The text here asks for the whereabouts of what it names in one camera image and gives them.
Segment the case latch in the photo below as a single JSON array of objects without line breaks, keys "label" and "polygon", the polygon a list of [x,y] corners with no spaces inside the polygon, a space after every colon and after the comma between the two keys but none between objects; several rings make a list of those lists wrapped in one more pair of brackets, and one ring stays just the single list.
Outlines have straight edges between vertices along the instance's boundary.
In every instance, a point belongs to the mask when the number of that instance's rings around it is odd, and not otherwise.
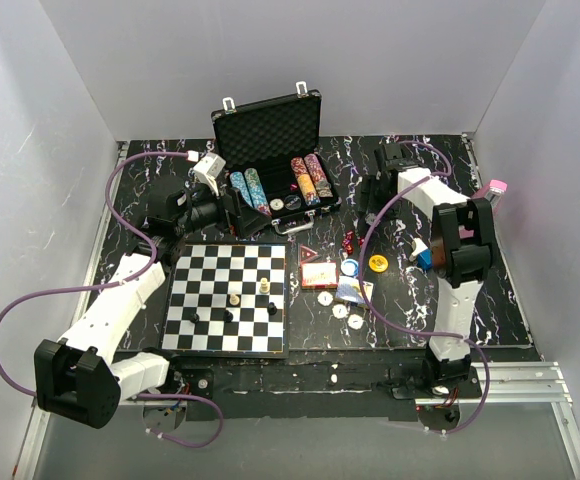
[{"label": "case latch", "polygon": [[223,109],[226,113],[234,113],[237,111],[237,107],[234,106],[234,100],[232,97],[226,97],[223,99]]},{"label": "case latch", "polygon": [[300,97],[307,97],[308,96],[308,86],[306,82],[297,82],[297,95]]}]

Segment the red triangle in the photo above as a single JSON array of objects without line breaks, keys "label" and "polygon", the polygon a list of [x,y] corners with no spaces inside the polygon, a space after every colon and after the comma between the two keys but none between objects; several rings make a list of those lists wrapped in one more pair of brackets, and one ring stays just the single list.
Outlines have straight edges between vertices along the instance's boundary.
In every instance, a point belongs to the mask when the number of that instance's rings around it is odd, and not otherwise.
[{"label": "red triangle", "polygon": [[319,258],[320,255],[312,250],[311,248],[306,247],[305,245],[299,245],[299,264],[304,264],[308,262],[312,262]]}]

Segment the yellow poker chip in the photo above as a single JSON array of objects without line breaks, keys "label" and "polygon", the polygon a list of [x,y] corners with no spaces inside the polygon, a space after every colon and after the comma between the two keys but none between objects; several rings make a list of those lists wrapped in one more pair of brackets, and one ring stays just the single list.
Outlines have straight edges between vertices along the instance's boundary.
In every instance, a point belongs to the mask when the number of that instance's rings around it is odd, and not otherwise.
[{"label": "yellow poker chip", "polygon": [[388,259],[383,255],[373,255],[368,261],[373,272],[383,273],[388,269]]}]

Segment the chess pawn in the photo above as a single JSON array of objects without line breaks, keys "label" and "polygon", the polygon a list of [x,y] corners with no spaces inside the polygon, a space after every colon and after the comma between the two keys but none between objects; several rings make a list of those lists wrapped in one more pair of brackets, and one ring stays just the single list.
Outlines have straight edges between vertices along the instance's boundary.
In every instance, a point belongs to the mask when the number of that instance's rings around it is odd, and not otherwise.
[{"label": "chess pawn", "polygon": [[270,282],[267,278],[261,279],[261,284],[259,285],[259,293],[270,293]]}]

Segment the stack of poker chips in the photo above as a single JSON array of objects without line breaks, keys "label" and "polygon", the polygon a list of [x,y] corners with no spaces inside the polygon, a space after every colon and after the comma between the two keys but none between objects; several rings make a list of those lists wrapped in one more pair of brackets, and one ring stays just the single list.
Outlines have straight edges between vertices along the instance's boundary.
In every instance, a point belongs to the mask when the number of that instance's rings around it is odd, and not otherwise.
[{"label": "stack of poker chips", "polygon": [[306,167],[308,168],[308,172],[310,173],[310,178],[312,178],[312,182],[314,183],[315,188],[317,189],[317,193],[321,198],[332,198],[332,190],[330,189],[330,184],[328,183],[328,179],[326,178],[326,174],[321,168],[321,163],[319,163],[319,159],[314,153],[310,153],[306,155],[304,158]]},{"label": "stack of poker chips", "polygon": [[239,191],[246,203],[252,207],[252,199],[250,198],[250,193],[248,193],[248,185],[246,184],[246,179],[243,177],[243,173],[232,172],[230,174],[230,183]]},{"label": "stack of poker chips", "polygon": [[320,203],[319,196],[317,195],[317,190],[314,188],[314,184],[310,179],[310,174],[308,173],[306,164],[303,162],[303,158],[293,158],[290,161],[290,165],[292,166],[292,171],[294,172],[295,177],[297,177],[299,189],[303,194],[303,199],[305,200],[306,205],[309,207],[318,205]]},{"label": "stack of poker chips", "polygon": [[249,168],[244,172],[244,177],[248,185],[250,198],[252,199],[252,206],[261,213],[272,216],[270,205],[268,205],[268,200],[266,200],[266,194],[263,191],[263,186],[261,185],[257,171],[254,168]]}]

